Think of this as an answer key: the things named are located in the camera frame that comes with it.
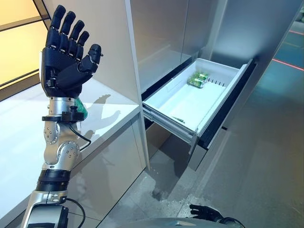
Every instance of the window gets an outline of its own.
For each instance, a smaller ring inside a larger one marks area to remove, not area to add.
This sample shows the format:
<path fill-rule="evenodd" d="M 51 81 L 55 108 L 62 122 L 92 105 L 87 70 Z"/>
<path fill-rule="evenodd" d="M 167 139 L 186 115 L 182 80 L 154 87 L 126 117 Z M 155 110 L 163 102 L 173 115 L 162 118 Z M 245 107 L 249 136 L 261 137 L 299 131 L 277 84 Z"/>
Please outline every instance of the window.
<path fill-rule="evenodd" d="M 10 0 L 0 7 L 0 101 L 40 82 L 39 52 L 50 16 L 42 0 Z"/>

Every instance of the robotic arm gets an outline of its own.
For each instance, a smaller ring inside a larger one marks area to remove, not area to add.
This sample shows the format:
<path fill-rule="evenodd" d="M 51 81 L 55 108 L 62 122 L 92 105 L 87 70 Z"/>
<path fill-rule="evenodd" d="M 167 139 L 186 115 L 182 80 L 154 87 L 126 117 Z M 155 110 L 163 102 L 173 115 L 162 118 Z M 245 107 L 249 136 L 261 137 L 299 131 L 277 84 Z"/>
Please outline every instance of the robotic arm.
<path fill-rule="evenodd" d="M 96 72 L 101 47 L 93 44 L 84 58 L 83 46 L 89 37 L 85 24 L 79 20 L 70 36 L 75 13 L 69 11 L 59 27 L 66 9 L 59 5 L 47 32 L 46 46 L 42 50 L 41 85 L 50 98 L 49 115 L 45 121 L 46 149 L 36 189 L 32 192 L 21 227 L 66 228 L 68 208 L 62 206 L 67 199 L 70 173 L 81 151 L 77 144 L 76 122 L 84 120 L 75 100 L 82 84 Z"/>

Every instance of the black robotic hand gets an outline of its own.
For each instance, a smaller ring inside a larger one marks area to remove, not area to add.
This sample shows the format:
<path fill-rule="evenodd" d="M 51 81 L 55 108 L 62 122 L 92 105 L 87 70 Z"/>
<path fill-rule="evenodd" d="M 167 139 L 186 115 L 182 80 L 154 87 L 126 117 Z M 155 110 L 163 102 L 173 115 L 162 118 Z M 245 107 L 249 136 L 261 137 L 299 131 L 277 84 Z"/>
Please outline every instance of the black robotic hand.
<path fill-rule="evenodd" d="M 204 219 L 212 222 L 218 222 L 221 224 L 226 224 L 235 228 L 245 228 L 245 226 L 237 219 L 231 217 L 223 217 L 221 213 L 213 208 L 200 205 L 189 205 L 192 215 L 196 215 L 193 218 L 195 219 Z"/>
<path fill-rule="evenodd" d="M 190 213 L 194 216 L 195 219 L 204 219 L 208 221 L 216 222 L 223 218 L 223 216 L 217 211 L 207 206 L 199 206 L 199 205 L 189 205 Z"/>
<path fill-rule="evenodd" d="M 68 38 L 75 13 L 69 11 L 61 26 L 61 20 L 66 9 L 58 5 L 47 32 L 46 47 L 42 50 L 41 84 L 48 97 L 77 98 L 82 90 L 82 84 L 96 72 L 101 54 L 101 47 L 93 44 L 84 58 L 84 44 L 89 33 L 79 33 L 85 26 L 79 20 Z"/>

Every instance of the floor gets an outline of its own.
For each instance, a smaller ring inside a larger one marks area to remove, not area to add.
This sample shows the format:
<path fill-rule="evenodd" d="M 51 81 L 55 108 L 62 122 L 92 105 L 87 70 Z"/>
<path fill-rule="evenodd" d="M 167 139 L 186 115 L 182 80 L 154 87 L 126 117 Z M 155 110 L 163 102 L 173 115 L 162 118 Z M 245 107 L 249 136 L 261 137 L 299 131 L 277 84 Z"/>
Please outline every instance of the floor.
<path fill-rule="evenodd" d="M 189 169 L 188 146 L 171 136 L 98 228 L 157 217 L 190 217 L 212 206 L 253 228 L 304 227 L 304 36 L 289 32 L 247 103 Z"/>

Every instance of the open drawer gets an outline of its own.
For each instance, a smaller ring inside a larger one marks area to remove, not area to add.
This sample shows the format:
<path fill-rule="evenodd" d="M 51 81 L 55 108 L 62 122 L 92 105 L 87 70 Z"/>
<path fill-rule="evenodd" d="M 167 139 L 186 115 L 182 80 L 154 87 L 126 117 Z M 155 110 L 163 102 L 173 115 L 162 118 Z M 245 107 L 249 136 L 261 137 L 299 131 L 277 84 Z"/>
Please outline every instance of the open drawer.
<path fill-rule="evenodd" d="M 201 136 L 209 144 L 254 67 L 252 60 L 237 69 L 198 58 L 143 101 L 145 117 L 189 144 Z M 187 84 L 196 71 L 209 75 L 202 88 Z"/>

